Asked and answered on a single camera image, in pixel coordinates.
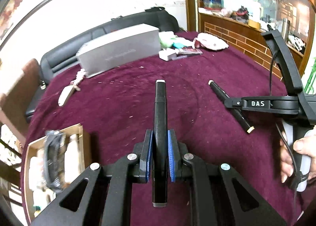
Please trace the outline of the black zipper pouch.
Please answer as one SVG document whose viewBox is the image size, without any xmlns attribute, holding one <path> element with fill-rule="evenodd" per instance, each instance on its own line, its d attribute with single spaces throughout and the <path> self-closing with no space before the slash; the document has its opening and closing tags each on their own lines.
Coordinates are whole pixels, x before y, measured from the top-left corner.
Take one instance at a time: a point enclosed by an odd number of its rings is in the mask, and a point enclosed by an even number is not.
<svg viewBox="0 0 316 226">
<path fill-rule="evenodd" d="M 46 131 L 43 155 L 43 177 L 47 188 L 56 194 L 64 188 L 64 153 L 66 134 L 58 130 Z"/>
</svg>

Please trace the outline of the pink white cloth bag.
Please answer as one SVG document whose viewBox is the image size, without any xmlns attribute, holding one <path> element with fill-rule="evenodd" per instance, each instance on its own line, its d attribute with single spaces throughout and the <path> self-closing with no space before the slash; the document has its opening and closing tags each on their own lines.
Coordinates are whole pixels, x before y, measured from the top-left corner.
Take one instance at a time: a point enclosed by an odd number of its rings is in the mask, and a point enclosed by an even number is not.
<svg viewBox="0 0 316 226">
<path fill-rule="evenodd" d="M 229 45 L 224 42 L 224 40 L 216 37 L 215 35 L 199 33 L 198 36 L 194 38 L 192 47 L 194 49 L 203 48 L 213 51 L 219 51 L 227 49 Z"/>
</svg>

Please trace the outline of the steel thermos cup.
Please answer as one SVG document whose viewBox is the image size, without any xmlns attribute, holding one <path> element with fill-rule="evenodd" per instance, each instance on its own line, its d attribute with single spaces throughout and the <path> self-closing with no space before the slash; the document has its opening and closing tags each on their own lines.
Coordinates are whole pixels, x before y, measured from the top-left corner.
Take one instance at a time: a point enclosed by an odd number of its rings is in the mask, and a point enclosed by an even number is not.
<svg viewBox="0 0 316 226">
<path fill-rule="evenodd" d="M 288 18 L 283 18 L 281 34 L 286 43 L 288 42 L 289 31 L 290 31 L 290 20 Z"/>
</svg>

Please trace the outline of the small white charger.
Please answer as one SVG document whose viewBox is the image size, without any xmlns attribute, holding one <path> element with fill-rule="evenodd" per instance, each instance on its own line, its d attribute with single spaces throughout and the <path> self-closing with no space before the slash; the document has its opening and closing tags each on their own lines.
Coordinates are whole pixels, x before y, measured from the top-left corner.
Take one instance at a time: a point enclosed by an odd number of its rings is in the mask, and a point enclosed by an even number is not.
<svg viewBox="0 0 316 226">
<path fill-rule="evenodd" d="M 159 51 L 159 58 L 164 61 L 173 60 L 177 57 L 176 50 L 167 48 Z"/>
</svg>

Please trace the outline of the cardboard tray box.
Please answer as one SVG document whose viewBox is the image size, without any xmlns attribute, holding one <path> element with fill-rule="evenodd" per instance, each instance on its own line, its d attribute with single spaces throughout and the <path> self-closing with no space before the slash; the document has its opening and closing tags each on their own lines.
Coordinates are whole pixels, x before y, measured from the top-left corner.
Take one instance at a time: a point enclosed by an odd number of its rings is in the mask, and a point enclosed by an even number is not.
<svg viewBox="0 0 316 226">
<path fill-rule="evenodd" d="M 62 130 L 48 130 L 43 137 L 30 142 L 22 186 L 27 223 L 91 163 L 90 135 L 79 123 Z"/>
</svg>

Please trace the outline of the black marker grey caps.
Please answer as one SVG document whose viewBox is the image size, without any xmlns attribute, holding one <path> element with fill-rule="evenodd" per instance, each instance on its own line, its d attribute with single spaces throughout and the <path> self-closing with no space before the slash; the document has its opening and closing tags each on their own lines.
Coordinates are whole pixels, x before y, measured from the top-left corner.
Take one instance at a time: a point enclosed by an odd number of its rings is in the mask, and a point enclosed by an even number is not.
<svg viewBox="0 0 316 226">
<path fill-rule="evenodd" d="M 153 206 L 167 205 L 168 185 L 168 127 L 166 112 L 166 82 L 155 83 L 154 141 L 153 141 Z"/>
</svg>

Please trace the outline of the silver rectangular box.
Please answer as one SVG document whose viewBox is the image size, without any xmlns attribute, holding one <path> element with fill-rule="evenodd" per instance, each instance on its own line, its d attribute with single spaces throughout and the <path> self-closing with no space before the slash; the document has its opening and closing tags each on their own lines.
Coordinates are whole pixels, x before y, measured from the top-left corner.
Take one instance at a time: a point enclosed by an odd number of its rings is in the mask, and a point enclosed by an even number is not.
<svg viewBox="0 0 316 226">
<path fill-rule="evenodd" d="M 160 50 L 159 29 L 139 24 L 83 44 L 76 57 L 86 76 L 91 78 L 117 66 L 157 55 Z"/>
</svg>

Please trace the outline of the green plastic packet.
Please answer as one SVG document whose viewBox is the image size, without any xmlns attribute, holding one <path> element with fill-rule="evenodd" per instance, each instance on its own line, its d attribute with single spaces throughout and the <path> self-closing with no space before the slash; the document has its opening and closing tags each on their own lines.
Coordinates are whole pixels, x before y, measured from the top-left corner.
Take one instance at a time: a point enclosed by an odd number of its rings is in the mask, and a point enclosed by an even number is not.
<svg viewBox="0 0 316 226">
<path fill-rule="evenodd" d="M 183 37 L 179 37 L 174 34 L 172 31 L 167 31 L 167 32 L 159 32 L 159 40 L 161 44 L 162 49 L 167 49 L 167 48 L 176 48 L 176 49 L 181 49 L 185 47 L 192 47 L 193 42 L 190 40 L 187 40 Z"/>
</svg>

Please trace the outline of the brown padded chair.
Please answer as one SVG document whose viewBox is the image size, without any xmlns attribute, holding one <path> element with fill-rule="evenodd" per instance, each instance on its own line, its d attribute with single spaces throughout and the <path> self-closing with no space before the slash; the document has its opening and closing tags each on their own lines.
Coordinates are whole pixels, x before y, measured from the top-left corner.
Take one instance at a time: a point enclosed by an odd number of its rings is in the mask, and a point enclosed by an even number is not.
<svg viewBox="0 0 316 226">
<path fill-rule="evenodd" d="M 25 113 L 39 86 L 39 64 L 31 59 L 23 67 L 1 66 L 1 123 L 25 144 L 29 123 Z"/>
</svg>

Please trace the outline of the white lotion bottle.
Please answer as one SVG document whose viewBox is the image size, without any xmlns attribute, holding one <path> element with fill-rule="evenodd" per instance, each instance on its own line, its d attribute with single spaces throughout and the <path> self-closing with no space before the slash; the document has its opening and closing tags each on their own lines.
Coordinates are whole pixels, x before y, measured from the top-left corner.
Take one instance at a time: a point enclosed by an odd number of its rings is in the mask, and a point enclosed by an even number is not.
<svg viewBox="0 0 316 226">
<path fill-rule="evenodd" d="M 70 141 L 64 154 L 64 180 L 66 183 L 71 184 L 79 176 L 79 166 L 78 136 L 73 134 L 70 136 Z"/>
</svg>

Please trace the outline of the wooden brick-pattern counter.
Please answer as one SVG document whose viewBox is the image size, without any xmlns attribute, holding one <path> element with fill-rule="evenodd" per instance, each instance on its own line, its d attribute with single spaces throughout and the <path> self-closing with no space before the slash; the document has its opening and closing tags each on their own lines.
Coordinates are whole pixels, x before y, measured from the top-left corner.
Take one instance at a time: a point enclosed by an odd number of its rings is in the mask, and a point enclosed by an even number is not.
<svg viewBox="0 0 316 226">
<path fill-rule="evenodd" d="M 223 39 L 229 46 L 246 54 L 263 68 L 270 69 L 273 55 L 261 31 L 231 18 L 201 12 L 199 13 L 199 31 Z"/>
</svg>

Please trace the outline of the black leather sofa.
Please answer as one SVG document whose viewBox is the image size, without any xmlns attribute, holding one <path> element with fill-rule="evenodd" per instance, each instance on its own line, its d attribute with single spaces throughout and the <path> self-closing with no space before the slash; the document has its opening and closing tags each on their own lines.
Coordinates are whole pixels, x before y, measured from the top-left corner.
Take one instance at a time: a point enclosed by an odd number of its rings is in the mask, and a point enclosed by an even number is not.
<svg viewBox="0 0 316 226">
<path fill-rule="evenodd" d="M 28 123 L 43 96 L 46 87 L 51 80 L 66 69 L 79 64 L 76 53 L 85 44 L 99 43 L 103 38 L 121 29 L 140 24 L 146 24 L 159 29 L 159 31 L 172 31 L 177 33 L 181 30 L 177 19 L 168 13 L 164 7 L 153 7 L 135 14 L 112 18 L 109 22 L 91 28 L 53 48 L 45 53 L 39 64 L 39 87 L 37 88 L 31 103 L 25 112 Z"/>
</svg>

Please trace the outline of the dark red velvet bedspread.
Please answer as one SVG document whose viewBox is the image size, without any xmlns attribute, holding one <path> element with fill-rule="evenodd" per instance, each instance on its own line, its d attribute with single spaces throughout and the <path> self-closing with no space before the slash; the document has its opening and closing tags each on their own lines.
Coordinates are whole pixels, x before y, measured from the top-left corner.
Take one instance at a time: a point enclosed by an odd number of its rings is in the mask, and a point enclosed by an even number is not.
<svg viewBox="0 0 316 226">
<path fill-rule="evenodd" d="M 27 142 L 81 124 L 90 134 L 92 159 L 102 165 L 130 153 L 153 127 L 155 82 L 166 82 L 168 127 L 188 150 L 209 163 L 228 163 L 293 225 L 303 201 L 280 178 L 280 141 L 271 114 L 248 113 L 254 131 L 247 134 L 209 88 L 214 80 L 229 96 L 285 95 L 281 80 L 241 51 L 229 47 L 165 62 L 158 56 L 116 67 L 80 83 L 64 107 L 62 89 L 80 66 L 52 79 L 33 115 Z"/>
</svg>

